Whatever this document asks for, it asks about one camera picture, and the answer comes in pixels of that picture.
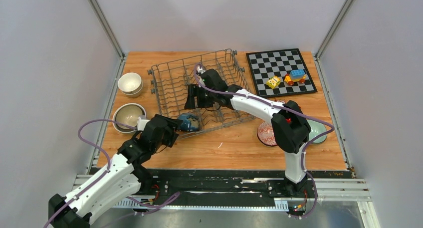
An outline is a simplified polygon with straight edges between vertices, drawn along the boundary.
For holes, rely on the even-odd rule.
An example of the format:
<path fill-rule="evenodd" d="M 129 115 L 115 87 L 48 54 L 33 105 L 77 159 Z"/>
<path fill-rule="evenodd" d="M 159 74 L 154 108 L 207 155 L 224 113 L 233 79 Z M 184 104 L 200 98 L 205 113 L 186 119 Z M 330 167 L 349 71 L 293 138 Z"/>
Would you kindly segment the dark blue floral bowl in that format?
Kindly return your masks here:
<path fill-rule="evenodd" d="M 178 120 L 182 123 L 179 130 L 183 132 L 196 132 L 200 130 L 200 121 L 198 117 L 192 113 L 184 113 L 178 116 Z"/>

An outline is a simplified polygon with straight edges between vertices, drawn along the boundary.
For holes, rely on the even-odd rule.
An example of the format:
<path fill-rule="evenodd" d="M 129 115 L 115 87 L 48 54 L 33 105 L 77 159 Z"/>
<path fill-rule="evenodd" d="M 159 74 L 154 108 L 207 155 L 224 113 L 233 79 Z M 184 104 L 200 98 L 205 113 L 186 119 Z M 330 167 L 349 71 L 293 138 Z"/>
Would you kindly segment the teal bowl with orange flower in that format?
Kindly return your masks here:
<path fill-rule="evenodd" d="M 123 133 L 123 134 L 129 134 L 132 133 L 134 130 L 131 130 L 130 128 L 128 128 L 128 125 L 124 125 L 121 123 L 113 123 L 113 127 L 115 128 L 116 131 Z"/>

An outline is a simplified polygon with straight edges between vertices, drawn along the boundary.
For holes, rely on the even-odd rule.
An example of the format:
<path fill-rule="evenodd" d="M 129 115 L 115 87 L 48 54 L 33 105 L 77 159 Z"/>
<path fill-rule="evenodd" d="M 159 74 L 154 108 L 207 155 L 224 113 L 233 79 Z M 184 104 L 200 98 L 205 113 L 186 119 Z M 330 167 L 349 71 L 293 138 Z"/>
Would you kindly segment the beige bowl with flower sprig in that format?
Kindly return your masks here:
<path fill-rule="evenodd" d="M 139 74 L 130 72 L 122 75 L 118 80 L 118 88 L 125 93 L 138 90 L 143 84 Z"/>

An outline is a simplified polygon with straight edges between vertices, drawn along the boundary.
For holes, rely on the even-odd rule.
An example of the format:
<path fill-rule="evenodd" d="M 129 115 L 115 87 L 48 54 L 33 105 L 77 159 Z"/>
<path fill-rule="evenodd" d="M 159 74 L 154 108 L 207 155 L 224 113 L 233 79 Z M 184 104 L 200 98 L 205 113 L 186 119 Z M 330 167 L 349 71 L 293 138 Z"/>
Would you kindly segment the blue white zigzag bowl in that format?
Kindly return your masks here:
<path fill-rule="evenodd" d="M 257 128 L 257 137 L 261 143 L 269 147 L 277 146 L 272 125 L 262 122 Z"/>

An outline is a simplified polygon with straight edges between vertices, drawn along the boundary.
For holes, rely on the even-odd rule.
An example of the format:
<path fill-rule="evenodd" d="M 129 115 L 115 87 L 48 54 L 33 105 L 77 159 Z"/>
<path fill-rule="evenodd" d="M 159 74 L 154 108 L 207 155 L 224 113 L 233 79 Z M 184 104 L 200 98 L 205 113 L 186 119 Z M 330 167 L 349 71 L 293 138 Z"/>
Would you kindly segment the mint green leaf bowl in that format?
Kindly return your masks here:
<path fill-rule="evenodd" d="M 309 133 L 309 141 L 308 143 L 310 143 L 310 141 L 312 139 L 314 139 L 316 136 L 327 132 L 326 126 L 322 123 L 313 121 L 313 120 L 307 120 L 308 124 L 310 125 L 311 131 Z M 318 139 L 316 139 L 315 141 L 311 142 L 311 144 L 321 144 L 323 143 L 325 140 L 327 139 L 327 135 L 323 135 L 321 137 L 319 137 Z"/>

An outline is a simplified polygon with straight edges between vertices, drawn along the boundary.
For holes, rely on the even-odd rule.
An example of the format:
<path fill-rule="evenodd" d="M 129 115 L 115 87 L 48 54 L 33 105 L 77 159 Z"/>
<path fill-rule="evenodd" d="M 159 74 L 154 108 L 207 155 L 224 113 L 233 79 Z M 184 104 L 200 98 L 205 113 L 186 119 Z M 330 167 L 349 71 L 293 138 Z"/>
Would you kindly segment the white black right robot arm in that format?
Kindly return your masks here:
<path fill-rule="evenodd" d="M 227 85 L 214 69 L 194 65 L 194 79 L 206 90 L 207 100 L 231 110 L 246 112 L 271 124 L 275 141 L 285 153 L 285 190 L 292 197 L 305 190 L 306 176 L 303 152 L 311 131 L 306 116 L 294 101 L 274 102 L 254 95 L 246 89 Z"/>

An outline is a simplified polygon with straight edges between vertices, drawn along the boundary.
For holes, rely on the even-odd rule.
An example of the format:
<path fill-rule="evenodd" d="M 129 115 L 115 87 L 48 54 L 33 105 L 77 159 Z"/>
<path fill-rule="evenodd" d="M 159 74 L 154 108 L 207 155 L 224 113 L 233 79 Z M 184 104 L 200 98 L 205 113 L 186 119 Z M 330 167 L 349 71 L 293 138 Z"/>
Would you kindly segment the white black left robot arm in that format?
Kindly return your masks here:
<path fill-rule="evenodd" d="M 104 167 L 66 195 L 50 198 L 45 227 L 89 228 L 124 198 L 137 192 L 148 194 L 153 188 L 153 177 L 142 164 L 162 145 L 174 145 L 182 123 L 180 119 L 156 114 L 150 120 L 139 117 L 135 126 L 125 125 L 134 135 L 113 157 L 106 157 Z"/>

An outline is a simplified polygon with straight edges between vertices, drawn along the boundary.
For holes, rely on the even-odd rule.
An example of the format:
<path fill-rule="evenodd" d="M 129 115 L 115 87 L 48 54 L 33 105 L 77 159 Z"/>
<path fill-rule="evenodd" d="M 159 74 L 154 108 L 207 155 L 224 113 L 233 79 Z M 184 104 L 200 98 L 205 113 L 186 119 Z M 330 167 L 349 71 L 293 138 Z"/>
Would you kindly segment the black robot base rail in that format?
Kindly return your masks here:
<path fill-rule="evenodd" d="M 172 194 L 174 206 L 211 208 L 269 208 L 277 200 L 309 204 L 345 190 L 324 182 L 351 177 L 348 171 L 312 171 L 303 185 L 290 185 L 282 170 L 163 170 L 153 169 L 152 179 L 135 197 L 160 204 Z"/>

